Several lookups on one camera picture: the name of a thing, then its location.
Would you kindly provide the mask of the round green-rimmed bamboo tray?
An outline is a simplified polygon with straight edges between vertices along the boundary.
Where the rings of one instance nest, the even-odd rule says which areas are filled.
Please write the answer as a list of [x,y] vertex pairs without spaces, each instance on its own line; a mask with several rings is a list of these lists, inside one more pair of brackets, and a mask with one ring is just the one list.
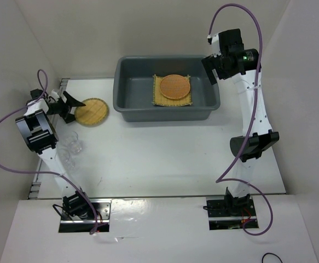
[[76,122],[87,127],[101,124],[109,114],[106,102],[99,98],[88,98],[82,101],[84,106],[78,106],[74,111]]

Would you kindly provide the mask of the clear glass bowl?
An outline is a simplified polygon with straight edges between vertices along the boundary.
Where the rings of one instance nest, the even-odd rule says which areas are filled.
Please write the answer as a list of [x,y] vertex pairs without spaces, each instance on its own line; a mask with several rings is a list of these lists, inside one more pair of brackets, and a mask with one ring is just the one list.
[[74,131],[65,134],[61,139],[61,144],[74,155],[79,154],[83,149],[82,142],[79,140],[78,134]]

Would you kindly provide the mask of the round orange woven tray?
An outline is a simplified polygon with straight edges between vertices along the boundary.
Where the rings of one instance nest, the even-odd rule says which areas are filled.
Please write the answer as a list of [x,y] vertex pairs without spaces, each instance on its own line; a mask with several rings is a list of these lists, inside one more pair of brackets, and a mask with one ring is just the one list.
[[181,75],[165,76],[160,82],[159,90],[168,99],[182,99],[190,93],[189,77]]

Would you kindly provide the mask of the square bamboo mat tray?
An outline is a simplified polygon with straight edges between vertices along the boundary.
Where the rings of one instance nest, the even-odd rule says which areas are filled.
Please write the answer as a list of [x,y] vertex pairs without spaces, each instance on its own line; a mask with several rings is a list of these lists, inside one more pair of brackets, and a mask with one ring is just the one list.
[[191,85],[190,85],[190,93],[179,100],[172,100],[164,97],[159,90],[159,85],[163,77],[159,77],[157,75],[153,76],[153,105],[155,106],[163,106],[163,107],[182,107],[182,106],[190,106],[192,102],[192,96],[191,96]]

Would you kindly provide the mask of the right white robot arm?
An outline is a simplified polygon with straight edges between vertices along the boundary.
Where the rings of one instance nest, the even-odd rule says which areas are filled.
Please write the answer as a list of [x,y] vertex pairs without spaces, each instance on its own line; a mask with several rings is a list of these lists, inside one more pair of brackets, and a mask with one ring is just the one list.
[[262,92],[261,52],[245,49],[239,29],[208,35],[212,54],[202,64],[212,85],[231,80],[236,87],[242,112],[242,134],[230,139],[234,156],[227,171],[233,173],[228,184],[223,209],[236,215],[250,204],[250,186],[257,159],[279,141],[272,129]]

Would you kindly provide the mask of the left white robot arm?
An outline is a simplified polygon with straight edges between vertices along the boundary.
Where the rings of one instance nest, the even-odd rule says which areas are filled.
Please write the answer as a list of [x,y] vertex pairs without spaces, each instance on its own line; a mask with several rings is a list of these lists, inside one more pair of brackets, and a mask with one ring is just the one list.
[[85,103],[76,100],[66,91],[62,97],[56,92],[48,95],[41,89],[30,91],[30,95],[27,111],[15,120],[16,125],[27,147],[39,156],[55,176],[55,182],[61,192],[61,209],[65,217],[92,219],[93,205],[85,200],[86,193],[69,176],[65,158],[58,152],[58,135],[48,118],[49,115],[59,115],[65,123],[71,123],[76,120],[71,114],[71,109],[84,107]]

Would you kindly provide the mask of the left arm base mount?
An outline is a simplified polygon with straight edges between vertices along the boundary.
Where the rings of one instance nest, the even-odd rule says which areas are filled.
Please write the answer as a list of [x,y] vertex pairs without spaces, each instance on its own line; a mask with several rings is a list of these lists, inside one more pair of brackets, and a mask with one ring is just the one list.
[[[97,215],[98,227],[96,233],[109,232],[111,200],[92,199],[91,203]],[[95,226],[95,217],[89,206],[81,218],[77,214],[72,215],[66,212],[61,205],[53,204],[52,207],[60,217],[59,233],[89,233]]]

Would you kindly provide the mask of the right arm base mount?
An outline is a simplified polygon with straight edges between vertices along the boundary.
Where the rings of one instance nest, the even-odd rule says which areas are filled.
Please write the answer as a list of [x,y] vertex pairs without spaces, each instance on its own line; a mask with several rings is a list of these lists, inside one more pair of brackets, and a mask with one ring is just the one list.
[[244,223],[245,228],[259,228],[256,210],[252,198],[247,204],[228,209],[223,196],[207,197],[202,207],[207,211],[209,230],[239,230]]

